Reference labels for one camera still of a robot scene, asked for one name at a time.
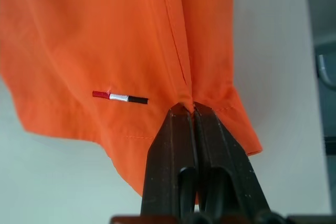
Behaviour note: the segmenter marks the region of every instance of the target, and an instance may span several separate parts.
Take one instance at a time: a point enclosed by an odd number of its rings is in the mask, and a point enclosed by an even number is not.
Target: stitching
[[[181,68],[181,72],[182,72],[182,77],[183,77],[183,80],[184,80],[184,83],[187,84],[186,80],[185,80],[185,77],[184,77],[184,73],[185,73],[185,70],[183,68],[183,65],[181,63],[181,60],[180,60],[180,55],[178,53],[178,46],[177,46],[177,41],[176,41],[176,36],[174,35],[174,33],[176,34],[176,29],[175,29],[175,21],[174,21],[174,16],[173,16],[173,13],[172,13],[172,6],[170,4],[170,0],[168,0],[168,5],[169,5],[169,8],[167,8],[167,14],[168,14],[168,18],[169,18],[169,11],[170,11],[170,16],[171,16],[171,23],[173,25],[173,27],[171,27],[171,30],[172,30],[172,36],[173,36],[173,41],[174,41],[174,44],[175,44],[175,49],[176,49],[176,54],[177,54],[177,59],[179,60],[179,64],[180,64],[180,68]]]
[[[159,32],[159,28],[158,28],[159,27],[158,26],[159,22],[158,22],[158,19],[155,18],[156,15],[155,15],[155,11],[154,11],[155,10],[155,8],[154,8],[154,2],[153,2],[153,0],[148,0],[147,4],[148,4],[148,6],[150,6],[150,9],[151,9],[151,18],[153,19],[153,24],[154,24],[154,27],[155,27],[155,35],[156,35],[156,38],[157,38],[157,40],[159,42],[160,50],[162,51],[162,54],[165,56],[166,53],[163,50],[163,43],[162,43],[162,40],[161,40],[162,36],[160,36],[160,32]],[[166,12],[167,12],[167,6],[166,6],[167,3],[166,3],[166,1],[164,2],[164,5],[165,5],[165,8],[166,8]],[[174,91],[174,93],[177,93],[176,86],[173,85],[174,81],[173,81],[172,75],[168,71],[169,67],[168,67],[168,63],[167,63],[167,57],[163,57],[163,59],[164,59],[165,70],[167,71],[168,76],[169,76],[169,82],[170,82],[170,85],[171,85],[171,89]]]
[[[218,109],[218,110],[215,110],[215,111],[228,110],[228,109],[232,109],[232,108],[233,108],[233,106],[229,106],[229,107],[225,107],[225,108]]]

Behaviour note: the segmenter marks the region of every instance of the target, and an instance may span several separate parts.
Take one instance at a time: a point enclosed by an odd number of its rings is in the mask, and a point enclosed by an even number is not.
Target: orange garment
[[[0,0],[0,68],[24,128],[93,141],[142,194],[170,107],[213,108],[248,154],[261,146],[233,86],[233,0]],[[149,104],[92,97],[92,91]]]

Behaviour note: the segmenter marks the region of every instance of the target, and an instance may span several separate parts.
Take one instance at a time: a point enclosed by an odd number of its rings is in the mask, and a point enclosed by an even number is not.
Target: seam
[[[158,43],[158,46],[159,46],[159,48],[162,52],[162,55],[164,55],[164,57],[163,57],[164,66],[165,66],[165,71],[168,73],[170,87],[175,92],[175,94],[177,94],[176,86],[173,84],[174,81],[173,81],[171,72],[169,71],[170,68],[168,67],[168,64],[167,64],[167,58],[168,57],[166,57],[166,52],[165,52],[165,50],[163,50],[162,38],[160,36],[159,29],[158,29],[158,20],[156,18],[156,15],[154,14],[155,12],[154,12],[153,0],[147,0],[147,4],[151,9],[151,19],[153,20],[153,26],[155,27],[155,35],[157,37],[157,43]]]
[[[187,85],[187,82],[185,80],[185,77],[184,77],[184,68],[183,68],[183,65],[181,63],[181,60],[180,60],[180,55],[178,53],[178,46],[177,46],[177,41],[175,39],[175,36],[174,34],[176,34],[175,32],[175,22],[174,22],[174,16],[173,16],[173,13],[172,13],[172,6],[171,6],[171,3],[170,3],[170,0],[167,0],[168,1],[168,6],[166,5],[166,8],[167,8],[167,14],[168,14],[168,19],[169,21],[171,21],[171,31],[172,31],[172,36],[173,36],[173,41],[174,41],[174,45],[175,45],[175,50],[176,50],[176,54],[177,54],[177,59],[179,60],[179,64],[180,64],[180,69],[181,69],[181,72],[182,72],[182,77],[183,77],[183,80],[184,80],[184,83]]]
[[[215,110],[215,111],[228,110],[228,109],[232,109],[232,108],[233,108],[233,106],[229,106],[229,107],[221,108],[221,109],[218,109],[218,110]]]

